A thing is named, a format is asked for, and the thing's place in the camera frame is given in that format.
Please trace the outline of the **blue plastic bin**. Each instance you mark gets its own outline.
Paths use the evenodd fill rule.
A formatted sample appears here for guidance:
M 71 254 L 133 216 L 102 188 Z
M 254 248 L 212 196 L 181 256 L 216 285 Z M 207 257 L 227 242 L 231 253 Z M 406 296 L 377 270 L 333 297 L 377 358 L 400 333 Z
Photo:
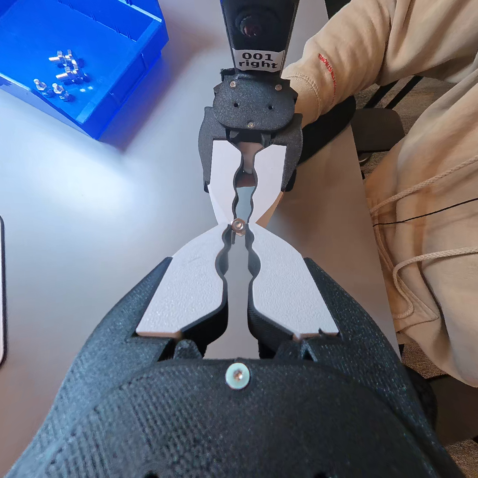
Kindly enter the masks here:
M 167 42 L 158 1 L 1 1 L 1 90 L 99 139 Z M 64 67 L 49 57 L 68 50 L 88 82 L 56 79 Z M 63 86 L 75 100 L 42 96 L 35 78 Z

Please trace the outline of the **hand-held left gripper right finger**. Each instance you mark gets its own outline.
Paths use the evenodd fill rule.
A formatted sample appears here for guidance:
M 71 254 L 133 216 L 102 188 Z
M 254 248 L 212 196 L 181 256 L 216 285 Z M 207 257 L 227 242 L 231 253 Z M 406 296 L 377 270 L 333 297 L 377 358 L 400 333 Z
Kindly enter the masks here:
M 306 261 L 289 243 L 258 224 L 246 233 L 248 327 L 264 345 L 337 336 L 338 327 Z

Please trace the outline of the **black office chair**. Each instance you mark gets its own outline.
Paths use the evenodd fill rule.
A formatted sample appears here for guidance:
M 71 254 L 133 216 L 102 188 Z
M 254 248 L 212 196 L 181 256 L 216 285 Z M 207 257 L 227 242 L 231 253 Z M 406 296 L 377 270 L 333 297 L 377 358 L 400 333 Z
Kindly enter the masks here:
M 413 76 L 384 108 L 377 104 L 397 83 L 381 86 L 362 109 L 357 109 L 351 121 L 352 132 L 361 164 L 365 164 L 377 152 L 387 152 L 405 133 L 402 121 L 393 108 L 422 80 Z

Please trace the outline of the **person's right forearm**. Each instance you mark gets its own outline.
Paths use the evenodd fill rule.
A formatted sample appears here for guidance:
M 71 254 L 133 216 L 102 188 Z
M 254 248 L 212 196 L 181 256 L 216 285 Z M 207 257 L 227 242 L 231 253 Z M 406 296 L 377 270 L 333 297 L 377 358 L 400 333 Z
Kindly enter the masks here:
M 298 93 L 302 126 L 373 83 L 432 68 L 449 1 L 351 1 L 312 38 L 283 78 Z

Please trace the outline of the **black wrist rest pad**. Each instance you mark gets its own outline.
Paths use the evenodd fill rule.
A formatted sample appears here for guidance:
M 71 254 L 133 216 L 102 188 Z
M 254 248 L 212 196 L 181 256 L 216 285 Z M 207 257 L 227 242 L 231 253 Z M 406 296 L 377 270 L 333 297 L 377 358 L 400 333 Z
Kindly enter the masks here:
M 350 96 L 319 116 L 315 122 L 306 125 L 302 129 L 302 153 L 298 164 L 310 159 L 347 128 L 355 111 L 356 100 Z

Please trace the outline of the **person's torso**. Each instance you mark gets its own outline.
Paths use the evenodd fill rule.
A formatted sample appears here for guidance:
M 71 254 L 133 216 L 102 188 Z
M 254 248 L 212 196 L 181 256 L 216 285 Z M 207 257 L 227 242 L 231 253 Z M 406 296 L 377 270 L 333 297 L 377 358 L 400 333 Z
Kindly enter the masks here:
M 449 2 L 432 68 L 420 73 L 453 87 L 368 176 L 366 191 L 397 337 L 477 387 L 477 1 Z

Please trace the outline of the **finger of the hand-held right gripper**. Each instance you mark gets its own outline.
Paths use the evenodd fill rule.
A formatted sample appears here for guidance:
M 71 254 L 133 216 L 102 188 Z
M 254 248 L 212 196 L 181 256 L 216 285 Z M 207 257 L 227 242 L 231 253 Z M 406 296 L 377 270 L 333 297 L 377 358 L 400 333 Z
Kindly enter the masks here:
M 279 201 L 286 146 L 272 144 L 247 145 L 247 172 L 255 177 L 255 189 L 251 194 L 251 214 L 248 222 L 265 228 L 269 223 Z
M 239 149 L 227 140 L 213 141 L 208 192 L 218 224 L 230 224 L 235 218 L 235 177 L 241 165 Z

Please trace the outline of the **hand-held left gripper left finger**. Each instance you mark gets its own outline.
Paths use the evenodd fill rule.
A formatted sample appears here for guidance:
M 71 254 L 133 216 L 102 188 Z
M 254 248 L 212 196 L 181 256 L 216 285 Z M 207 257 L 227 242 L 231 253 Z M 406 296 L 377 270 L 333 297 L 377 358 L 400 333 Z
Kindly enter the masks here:
M 136 334 L 207 346 L 228 325 L 230 225 L 220 224 L 179 249 L 144 312 Z

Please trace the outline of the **white document stand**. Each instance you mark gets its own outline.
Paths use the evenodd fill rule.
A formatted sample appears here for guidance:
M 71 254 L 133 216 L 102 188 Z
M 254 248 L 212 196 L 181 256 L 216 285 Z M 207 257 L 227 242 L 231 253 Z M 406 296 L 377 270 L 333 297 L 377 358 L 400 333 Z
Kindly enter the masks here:
M 8 351 L 7 295 L 5 275 L 4 222 L 0 218 L 0 367 L 3 366 Z

